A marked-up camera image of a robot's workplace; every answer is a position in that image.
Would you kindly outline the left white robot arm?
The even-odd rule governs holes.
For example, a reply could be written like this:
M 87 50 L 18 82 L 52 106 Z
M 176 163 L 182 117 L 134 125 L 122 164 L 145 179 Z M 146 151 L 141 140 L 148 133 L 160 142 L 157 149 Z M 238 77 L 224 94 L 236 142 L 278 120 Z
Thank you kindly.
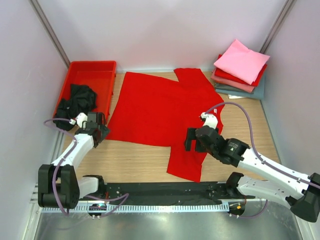
M 76 169 L 87 153 L 97 148 L 107 137 L 110 130 L 102 112 L 82 112 L 74 119 L 55 117 L 51 121 L 77 125 L 78 129 L 70 135 L 71 143 L 56 160 L 40 166 L 37 201 L 40 207 L 57 208 L 67 216 L 80 199 L 90 194 L 105 193 L 106 187 L 101 175 L 89 174 L 78 179 Z

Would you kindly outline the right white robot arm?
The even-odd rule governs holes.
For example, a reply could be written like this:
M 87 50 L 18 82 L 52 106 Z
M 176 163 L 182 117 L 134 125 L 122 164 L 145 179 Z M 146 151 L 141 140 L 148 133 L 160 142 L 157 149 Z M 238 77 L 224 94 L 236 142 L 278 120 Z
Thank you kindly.
M 320 175 L 307 175 L 287 168 L 259 154 L 236 138 L 223 138 L 216 129 L 203 126 L 188 128 L 184 147 L 208 153 L 225 165 L 249 170 L 263 180 L 254 180 L 234 172 L 227 182 L 241 195 L 255 196 L 283 205 L 302 220 L 315 223 L 320 214 Z

